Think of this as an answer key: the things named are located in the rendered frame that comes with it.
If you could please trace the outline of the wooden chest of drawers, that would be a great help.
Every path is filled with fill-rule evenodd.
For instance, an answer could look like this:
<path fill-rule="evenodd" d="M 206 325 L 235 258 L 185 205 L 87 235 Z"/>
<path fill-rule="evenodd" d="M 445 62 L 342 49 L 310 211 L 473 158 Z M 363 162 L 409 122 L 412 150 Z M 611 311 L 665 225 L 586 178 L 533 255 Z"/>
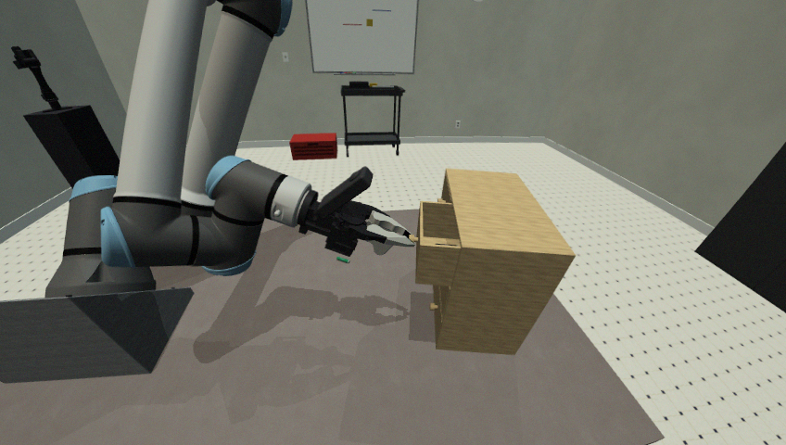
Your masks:
<path fill-rule="evenodd" d="M 517 173 L 445 174 L 461 250 L 436 350 L 515 355 L 576 254 Z"/>

